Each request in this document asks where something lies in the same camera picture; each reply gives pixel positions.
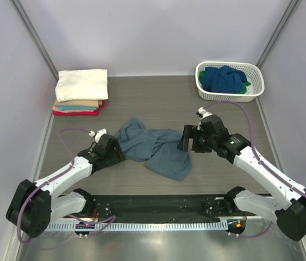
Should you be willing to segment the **grey-blue t-shirt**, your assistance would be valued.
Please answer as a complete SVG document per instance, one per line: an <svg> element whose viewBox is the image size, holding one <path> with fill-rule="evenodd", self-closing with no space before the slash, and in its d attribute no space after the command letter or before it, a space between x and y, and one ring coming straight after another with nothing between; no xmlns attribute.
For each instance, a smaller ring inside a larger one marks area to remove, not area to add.
<svg viewBox="0 0 306 261"><path fill-rule="evenodd" d="M182 134L174 129L149 129L132 117L116 133L127 159L144 161L146 168L176 181L183 181L192 169L187 152L177 148Z"/></svg>

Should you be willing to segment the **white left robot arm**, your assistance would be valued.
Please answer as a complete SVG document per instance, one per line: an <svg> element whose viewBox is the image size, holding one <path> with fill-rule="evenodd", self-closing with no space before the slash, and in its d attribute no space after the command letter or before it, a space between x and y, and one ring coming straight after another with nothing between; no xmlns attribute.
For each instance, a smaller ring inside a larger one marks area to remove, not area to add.
<svg viewBox="0 0 306 261"><path fill-rule="evenodd" d="M51 222L63 217L71 214L89 217L95 209L95 198L83 189L75 189L68 195L64 191L124 160L116 137L97 134L91 147L80 151L64 167L34 182L23 180L17 186L5 218L19 231L36 238Z"/></svg>

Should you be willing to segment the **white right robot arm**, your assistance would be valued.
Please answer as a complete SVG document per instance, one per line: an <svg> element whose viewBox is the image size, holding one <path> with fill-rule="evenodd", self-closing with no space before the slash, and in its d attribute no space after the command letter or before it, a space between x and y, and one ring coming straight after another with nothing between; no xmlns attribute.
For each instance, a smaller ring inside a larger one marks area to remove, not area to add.
<svg viewBox="0 0 306 261"><path fill-rule="evenodd" d="M224 209L230 215L249 212L275 223L294 241L306 236L306 188L287 177L267 161L243 135L229 134L220 117L204 111L198 125L184 126L178 149L190 147L196 153L216 152L260 183L271 197L260 196L242 187L225 195Z"/></svg>

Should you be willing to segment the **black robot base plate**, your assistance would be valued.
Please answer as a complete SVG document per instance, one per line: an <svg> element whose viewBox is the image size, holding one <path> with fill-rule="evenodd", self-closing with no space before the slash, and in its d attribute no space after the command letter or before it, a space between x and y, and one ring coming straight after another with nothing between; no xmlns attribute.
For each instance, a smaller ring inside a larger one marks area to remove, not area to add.
<svg viewBox="0 0 306 261"><path fill-rule="evenodd" d="M223 217L254 216L227 202L222 194L195 195L97 195L85 213L73 215L116 223L209 223Z"/></svg>

